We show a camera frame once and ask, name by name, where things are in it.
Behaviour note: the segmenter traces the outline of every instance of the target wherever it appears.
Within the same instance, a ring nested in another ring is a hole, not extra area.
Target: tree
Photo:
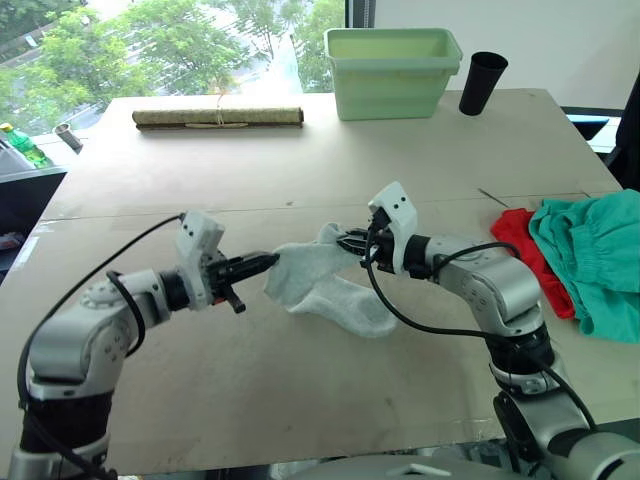
[[[237,16],[235,27],[247,35],[256,57],[271,61],[274,44],[304,16],[308,0],[212,0]]]
[[[127,11],[123,26],[162,85],[204,94],[226,89],[248,58],[248,50],[207,13],[198,0],[145,0]]]
[[[127,44],[116,33],[116,23],[100,22],[92,9],[63,13],[45,37],[41,56],[26,70],[32,91],[45,94],[46,89],[73,87],[65,96],[65,108],[75,102],[101,109],[115,97],[150,93],[145,70],[127,62]]]
[[[304,92],[332,92],[324,32],[344,26],[344,0],[316,0],[313,9],[295,29],[298,74]]]
[[[43,38],[40,56],[13,72],[12,89],[21,90],[15,121],[24,130],[48,131],[80,106],[103,110],[115,97],[151,93],[143,66],[127,62],[127,46],[115,26],[88,8],[60,15]]]
[[[47,13],[63,12],[80,0],[2,0],[0,2],[0,43],[24,35],[49,23]]]
[[[15,121],[14,111],[19,108],[15,92],[16,74],[0,66],[0,123]]]

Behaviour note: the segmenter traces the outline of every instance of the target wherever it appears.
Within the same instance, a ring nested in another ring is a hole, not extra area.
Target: plastic bin
[[[334,28],[324,35],[341,120],[430,117],[462,59],[443,28]]]

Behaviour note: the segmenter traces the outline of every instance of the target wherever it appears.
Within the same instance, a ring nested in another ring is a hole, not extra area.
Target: black cable
[[[531,468],[529,469],[529,471],[527,472],[527,477],[533,477],[533,476],[536,474],[536,472],[537,472],[538,470],[540,470],[540,467],[541,467],[541,466],[542,466],[542,463],[540,463],[540,462],[536,462],[536,463],[533,465],[533,467],[531,467]]]
[[[518,260],[522,258],[520,255],[520,250],[518,250],[515,245],[512,245],[510,243],[506,243],[506,242],[483,243],[482,245],[474,245],[473,247],[458,250],[457,252],[452,253],[451,255],[443,258],[442,260],[434,261],[433,270],[431,271],[431,277],[437,281],[438,273],[440,273],[440,270],[442,270],[444,267],[449,265],[449,263],[455,260],[456,258],[464,257],[465,255],[479,252],[481,250],[488,250],[490,248],[506,248],[508,250],[511,250],[513,252],[514,257],[516,257]]]
[[[513,446],[509,442],[507,442],[507,453],[509,454],[509,463],[511,463],[511,470],[513,470],[514,473],[522,473],[518,455],[516,455]]]
[[[56,440],[34,415],[26,416],[25,420],[27,420],[25,422],[26,428],[30,428],[50,449],[58,452],[63,458],[80,468],[83,473],[89,475],[90,478],[95,478],[96,480],[117,480],[118,473],[115,470],[111,469],[107,472],[104,468],[98,467],[88,460],[85,460],[72,449]]]
[[[593,430],[593,431],[596,431],[598,429],[598,427],[597,427],[597,425],[596,425],[596,423],[595,423],[595,421],[593,419],[593,416],[591,416],[591,413],[589,412],[589,409],[584,404],[582,399],[578,396],[578,394],[573,390],[573,388],[571,388],[571,386],[565,381],[565,379],[562,378],[558,373],[556,373],[551,367],[549,367],[549,365],[547,365],[543,361],[539,360],[538,358],[534,357],[529,352],[527,352],[526,350],[522,349],[519,345],[507,340],[505,337],[502,337],[500,335],[495,335],[495,334],[492,334],[492,333],[486,333],[486,332],[482,332],[482,331],[479,331],[479,330],[429,327],[427,325],[422,325],[420,323],[416,323],[413,320],[411,320],[409,317],[407,317],[406,315],[402,314],[396,307],[393,306],[393,304],[389,301],[389,299],[387,299],[385,294],[382,292],[382,290],[380,288],[380,285],[378,285],[378,281],[376,280],[375,274],[373,273],[373,266],[372,266],[372,260],[371,260],[371,247],[373,245],[373,236],[374,236],[374,234],[375,234],[374,225],[372,224],[371,226],[369,226],[369,229],[367,231],[367,241],[366,241],[365,250],[364,250],[365,268],[367,269],[367,275],[369,277],[369,281],[371,282],[371,287],[376,292],[376,295],[378,295],[378,298],[380,299],[380,301],[402,323],[404,323],[404,324],[406,324],[406,325],[408,325],[408,326],[410,326],[412,328],[415,328],[416,330],[420,330],[421,332],[433,333],[433,334],[436,334],[436,335],[454,335],[454,336],[464,336],[464,337],[476,337],[476,338],[482,338],[484,340],[491,340],[491,341],[496,342],[498,344],[507,346],[508,348],[512,349],[513,352],[516,355],[524,356],[527,360],[533,362],[540,370],[544,371],[553,380],[555,380],[555,382],[559,385],[559,387],[561,389],[563,389],[567,393],[567,395],[569,395],[571,400],[575,403],[576,407],[578,407],[578,409],[580,409],[580,411],[584,415],[585,420],[589,424],[589,428],[591,430]],[[480,249],[479,247],[482,247],[482,245],[477,245],[476,247],[472,247],[472,248],[476,248],[476,250],[474,250],[474,251],[478,251],[478,249]]]
[[[53,307],[51,307],[51,309],[47,312],[47,314],[40,321],[40,323],[38,323],[38,325],[33,330],[33,332],[31,332],[31,335],[29,335],[29,337],[27,338],[27,341],[25,342],[24,347],[22,348],[22,353],[20,354],[20,360],[18,361],[18,372],[17,372],[19,408],[26,411],[29,407],[29,389],[27,387],[27,363],[29,360],[29,350],[31,349],[31,344],[33,343],[33,339],[36,333],[42,327],[42,325],[44,325],[44,323],[47,320],[49,320],[49,318],[51,318],[60,309],[60,307],[62,307],[62,305],[64,305],[64,303],[67,300],[69,300],[69,298],[71,298],[71,296],[74,293],[76,293],[78,289],[82,287],[91,277],[93,277],[96,273],[98,273],[100,270],[106,267],[109,263],[111,263],[113,260],[115,260],[120,255],[122,255],[126,250],[131,248],[132,245],[134,245],[135,243],[140,241],[142,238],[149,235],[151,232],[166,225],[167,223],[170,223],[170,222],[173,222],[174,220],[178,220],[182,218],[184,218],[184,214],[174,215],[172,217],[166,218],[165,220],[149,227],[147,230],[145,230],[144,232],[134,237],[132,240],[130,240],[124,246],[118,249],[115,253],[113,253],[109,258],[101,262],[98,266],[96,266],[84,277],[82,277],[73,287],[69,289],[69,291],[67,291],[67,293],[65,293],[60,298],[60,300],[58,300],[55,303]],[[142,335],[142,339],[144,340],[144,329],[138,331],[139,342],[140,342],[140,335]],[[56,438],[54,438],[35,416],[26,415],[25,418],[29,418],[28,422],[30,427],[32,428],[32,431],[34,431],[38,435],[38,437],[40,437],[40,439],[49,446],[49,448],[59,453],[63,458],[65,458],[66,460],[74,464],[76,467],[81,469],[84,473],[86,473],[87,475],[93,476],[98,480],[113,480],[114,478],[113,474],[106,472],[104,469],[99,468],[90,462],[87,462],[84,458],[75,454],[73,450],[69,449],[68,447],[63,445],[60,441],[58,441]]]
[[[124,301],[127,302],[127,306],[131,309],[133,313],[133,318],[136,320],[136,325],[138,326],[138,339],[136,340],[135,345],[127,352],[127,357],[133,355],[141,346],[142,342],[144,342],[144,337],[147,332],[147,327],[144,324],[144,318],[142,318],[142,312],[140,311],[140,307],[129,293],[129,290],[122,284],[120,281],[120,273],[115,272],[113,270],[109,270],[107,272],[107,278],[116,287],[116,290],[120,292]]]

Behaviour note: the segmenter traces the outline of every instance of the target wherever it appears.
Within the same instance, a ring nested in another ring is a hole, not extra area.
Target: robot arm
[[[540,368],[543,364],[568,381],[560,356],[551,348],[540,286],[529,268],[495,249],[475,249],[478,244],[465,239],[416,235],[415,208],[398,182],[376,195],[369,208],[369,256],[378,269],[438,283],[463,298],[480,330],[489,334],[489,366],[501,388],[494,408],[518,454],[543,462],[561,480],[638,478],[640,446],[594,431],[566,389]],[[338,243],[364,255],[368,234],[352,230]],[[461,251],[468,253],[457,256]],[[526,356],[514,354],[516,349]]]
[[[201,310],[226,300],[236,313],[245,309],[232,285],[264,272],[278,255],[254,252],[227,259],[218,250],[223,233],[224,228],[210,217],[188,212],[176,239],[177,268],[118,277],[135,306],[113,282],[104,281],[89,287],[76,305],[37,330],[29,350],[24,428],[11,458],[9,479],[67,479],[82,473],[43,440],[33,426],[34,418],[61,444],[102,465],[109,443],[111,397],[124,360],[144,331],[183,308]]]

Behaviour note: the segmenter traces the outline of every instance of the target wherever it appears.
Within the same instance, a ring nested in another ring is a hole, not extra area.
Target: black chair
[[[623,188],[640,191],[640,73],[622,113],[616,146],[604,163]]]

